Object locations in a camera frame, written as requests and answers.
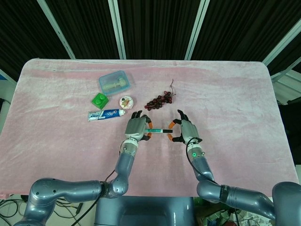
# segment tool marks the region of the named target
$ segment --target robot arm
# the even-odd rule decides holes
[[[86,202],[99,197],[114,198],[124,195],[128,189],[135,154],[140,140],[149,140],[151,133],[144,135],[146,123],[152,128],[148,116],[140,117],[142,111],[133,113],[126,129],[126,140],[122,143],[115,167],[117,176],[110,182],[97,180],[68,182],[54,178],[37,180],[31,187],[28,203],[22,220],[15,226],[45,226],[51,216],[58,198],[69,202]]]
[[[213,174],[205,158],[205,152],[199,145],[202,139],[199,138],[196,126],[189,121],[187,115],[182,111],[178,110],[178,112],[181,120],[173,120],[169,127],[180,124],[182,133],[180,137],[170,137],[170,139],[173,142],[186,144],[187,157],[199,181],[197,186],[198,195],[209,202],[222,202],[233,208],[246,210],[275,220],[273,202],[264,194],[238,187],[219,185],[214,181]]]

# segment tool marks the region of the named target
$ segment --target blue plastic lid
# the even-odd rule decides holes
[[[131,87],[124,71],[106,74],[98,79],[103,94],[110,95]]]

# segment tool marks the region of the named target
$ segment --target table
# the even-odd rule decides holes
[[[135,105],[125,116],[87,122],[97,110],[98,78],[124,70]],[[21,72],[0,137],[0,194],[27,194],[44,177],[105,180],[114,169],[132,112],[174,80],[173,103],[147,113],[166,128],[182,109],[197,126],[219,184],[271,196],[274,184],[298,182],[269,72],[259,62],[33,59]],[[174,127],[174,136],[180,134]],[[164,134],[139,142],[127,195],[197,196],[185,146]]]

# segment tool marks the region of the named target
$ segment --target blue toothpaste tube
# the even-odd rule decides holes
[[[98,112],[89,112],[88,121],[109,119],[114,117],[120,117],[126,113],[125,110],[120,109],[112,109],[112,110],[104,110]]]

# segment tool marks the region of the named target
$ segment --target green toy block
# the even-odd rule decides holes
[[[99,109],[103,109],[103,107],[109,102],[109,99],[106,95],[98,93],[91,102]]]

